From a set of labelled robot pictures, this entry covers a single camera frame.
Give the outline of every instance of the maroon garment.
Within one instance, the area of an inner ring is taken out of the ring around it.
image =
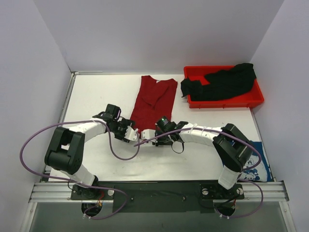
[[[144,129],[155,130],[155,123],[163,116],[171,120],[177,89],[177,81],[169,79],[158,81],[151,76],[142,76],[131,120],[139,132]]]

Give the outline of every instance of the blue cloth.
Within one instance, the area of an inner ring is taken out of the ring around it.
[[[263,145],[262,142],[253,142],[254,148],[261,154],[262,162],[253,169],[249,169],[244,171],[241,174],[241,179],[253,180],[253,181],[262,181],[268,182],[273,181],[273,178],[270,173],[269,164],[266,161],[264,152],[263,152]],[[254,152],[249,160],[247,161],[244,168],[248,168],[256,164],[259,160],[258,155]]]

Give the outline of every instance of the white wall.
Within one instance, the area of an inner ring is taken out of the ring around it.
[[[0,1],[0,231],[19,231],[34,175],[19,162],[23,142],[55,123],[70,71],[32,0]],[[42,171],[52,131],[27,148],[26,162]]]
[[[34,0],[73,71],[250,61],[283,0]]]
[[[257,124],[299,232],[309,230],[309,1],[285,0],[252,63],[265,103]]]

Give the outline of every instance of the black cloth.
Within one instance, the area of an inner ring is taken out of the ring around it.
[[[181,82],[183,97],[190,95],[192,101],[218,101],[230,99],[249,92],[256,79],[253,64],[238,64],[232,69],[220,70],[204,76],[210,83],[202,85],[200,81]]]

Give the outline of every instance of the white table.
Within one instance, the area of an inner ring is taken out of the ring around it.
[[[90,119],[104,111],[108,103],[119,106],[121,116],[130,118],[141,76],[77,75],[64,121]],[[250,109],[190,109],[186,98],[181,98],[180,82],[184,75],[151,76],[157,80],[173,78],[178,82],[172,121],[188,121],[208,127],[233,123],[248,139],[260,141]],[[134,143],[113,139],[112,144],[115,152],[124,158],[136,151]],[[174,153],[169,146],[146,144],[141,146],[140,153],[134,159],[121,161],[112,155],[107,134],[85,144],[83,165],[101,181],[215,180],[222,169],[221,159],[214,148],[192,143],[185,144],[182,154]],[[51,175],[65,176],[54,169]]]

